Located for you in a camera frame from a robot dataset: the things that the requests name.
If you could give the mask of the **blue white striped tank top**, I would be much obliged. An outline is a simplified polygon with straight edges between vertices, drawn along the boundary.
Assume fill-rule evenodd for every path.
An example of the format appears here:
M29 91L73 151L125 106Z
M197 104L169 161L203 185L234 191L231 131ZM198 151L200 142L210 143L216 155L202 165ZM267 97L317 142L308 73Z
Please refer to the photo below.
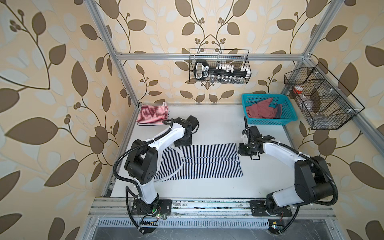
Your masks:
M243 176L237 145L170 146L163 151L155 182Z

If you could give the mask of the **maroon garment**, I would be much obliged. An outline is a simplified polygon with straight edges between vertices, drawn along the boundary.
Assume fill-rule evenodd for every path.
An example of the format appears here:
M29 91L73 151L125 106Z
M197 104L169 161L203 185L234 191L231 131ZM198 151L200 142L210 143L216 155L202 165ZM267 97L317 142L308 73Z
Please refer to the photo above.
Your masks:
M246 114L251 119L280 119L283 112L283 105L277 104L270 107L274 98L269 98L249 107L246 107Z

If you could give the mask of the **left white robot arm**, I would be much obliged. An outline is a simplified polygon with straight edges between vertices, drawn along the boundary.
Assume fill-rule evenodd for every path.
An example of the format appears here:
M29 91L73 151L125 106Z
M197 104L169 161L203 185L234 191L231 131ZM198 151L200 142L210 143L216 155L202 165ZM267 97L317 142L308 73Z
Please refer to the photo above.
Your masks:
M165 124L168 125L167 129L149 140L135 140L131 149L126 152L127 159L124 169L138 190L134 207L139 215L161 212L159 195L154 186L154 177L159 168L161 152L171 145L190 146L193 142L192 134L200 126L194 116L189 116L187 119L165 120Z

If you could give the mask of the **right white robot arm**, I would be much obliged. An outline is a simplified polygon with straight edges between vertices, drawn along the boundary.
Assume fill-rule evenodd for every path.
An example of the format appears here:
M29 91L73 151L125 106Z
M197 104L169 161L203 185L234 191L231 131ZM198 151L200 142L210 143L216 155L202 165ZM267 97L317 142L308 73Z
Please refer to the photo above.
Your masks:
M278 216L289 207L310 204L332 206L339 199L337 185L329 171L326 160L311 157L292 147L277 142L272 136L263 136L256 126L246 126L242 132L243 142L239 144L239 155L260 160L266 154L279 160L294 171L294 184L266 196L264 202L251 201L256 216L263 214Z

